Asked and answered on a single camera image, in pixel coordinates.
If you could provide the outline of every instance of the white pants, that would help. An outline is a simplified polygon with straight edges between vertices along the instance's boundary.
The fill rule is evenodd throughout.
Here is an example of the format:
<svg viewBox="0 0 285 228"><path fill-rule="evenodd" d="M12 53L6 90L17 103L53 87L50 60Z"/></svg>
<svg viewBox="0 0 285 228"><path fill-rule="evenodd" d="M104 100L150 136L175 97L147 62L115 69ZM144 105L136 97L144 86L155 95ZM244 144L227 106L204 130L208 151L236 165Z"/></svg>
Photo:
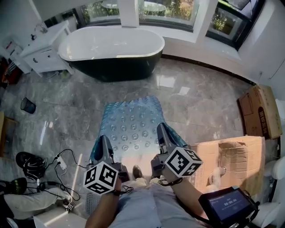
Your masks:
<svg viewBox="0 0 285 228"><path fill-rule="evenodd" d="M124 182L122 185L126 185L128 187L133 187L133 188L137 188L137 187L149 187L154 183L158 183L160 179L158 178L153 178L151 179L150 183L147 184L147 180L144 178L137 178L136 180L129 180L127 182Z"/></svg>
<svg viewBox="0 0 285 228"><path fill-rule="evenodd" d="M60 188L54 187L46 190L55 195L52 195L46 191L32 195L4 195L6 204L14 214L14 219L27 219L31 216L41 213L43 209L56 203L57 200L63 199L59 196L70 199L70 195Z"/></svg>

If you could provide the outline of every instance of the power strip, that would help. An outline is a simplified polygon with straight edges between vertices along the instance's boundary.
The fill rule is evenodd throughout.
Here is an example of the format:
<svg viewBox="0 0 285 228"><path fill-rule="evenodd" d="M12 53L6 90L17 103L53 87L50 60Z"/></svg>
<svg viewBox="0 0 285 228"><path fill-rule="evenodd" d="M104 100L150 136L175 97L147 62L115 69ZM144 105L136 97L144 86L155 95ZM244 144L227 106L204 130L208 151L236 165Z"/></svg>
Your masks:
<svg viewBox="0 0 285 228"><path fill-rule="evenodd" d="M64 162L64 160L60 155L57 155L57 162L60 162L59 165L61 166L62 170L65 170L67 168L66 163Z"/></svg>

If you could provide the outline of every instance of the shoe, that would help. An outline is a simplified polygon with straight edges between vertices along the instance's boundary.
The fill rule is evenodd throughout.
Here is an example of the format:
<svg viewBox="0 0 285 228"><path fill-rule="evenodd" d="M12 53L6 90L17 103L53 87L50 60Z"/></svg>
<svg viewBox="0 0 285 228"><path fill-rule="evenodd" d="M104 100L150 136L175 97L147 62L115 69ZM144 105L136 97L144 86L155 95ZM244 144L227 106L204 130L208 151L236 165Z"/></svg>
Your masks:
<svg viewBox="0 0 285 228"><path fill-rule="evenodd" d="M133 167L133 176L134 176L134 179L143 177L142 171L141 171L140 167L137 165L134 165L134 167Z"/></svg>

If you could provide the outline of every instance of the white bathtub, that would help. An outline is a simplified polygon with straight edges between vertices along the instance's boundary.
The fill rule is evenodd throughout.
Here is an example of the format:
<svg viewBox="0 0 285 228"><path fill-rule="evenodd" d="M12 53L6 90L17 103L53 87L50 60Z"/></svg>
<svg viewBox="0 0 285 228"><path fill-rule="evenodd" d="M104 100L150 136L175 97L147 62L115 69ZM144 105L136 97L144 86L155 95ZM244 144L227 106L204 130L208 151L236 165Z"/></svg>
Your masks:
<svg viewBox="0 0 285 228"><path fill-rule="evenodd" d="M146 78L164 48L158 34L138 28L86 27L69 34L59 55L74 68L102 81Z"/></svg>

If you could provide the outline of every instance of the white wall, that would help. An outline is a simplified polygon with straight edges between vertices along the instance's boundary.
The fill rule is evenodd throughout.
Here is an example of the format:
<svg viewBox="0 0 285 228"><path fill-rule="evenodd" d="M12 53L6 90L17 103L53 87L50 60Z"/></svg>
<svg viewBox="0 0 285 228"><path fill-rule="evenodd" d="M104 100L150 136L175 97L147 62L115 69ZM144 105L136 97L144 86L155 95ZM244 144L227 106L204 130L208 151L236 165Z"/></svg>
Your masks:
<svg viewBox="0 0 285 228"><path fill-rule="evenodd" d="M279 80L273 82L269 78L285 59L285 7L280 0L266 1L239 55L249 77L277 90Z"/></svg>
<svg viewBox="0 0 285 228"><path fill-rule="evenodd" d="M15 41L25 47L31 41L31 34L41 20L34 12L29 0L0 1L0 46L6 36L13 36ZM0 55L7 57L7 52L0 48Z"/></svg>

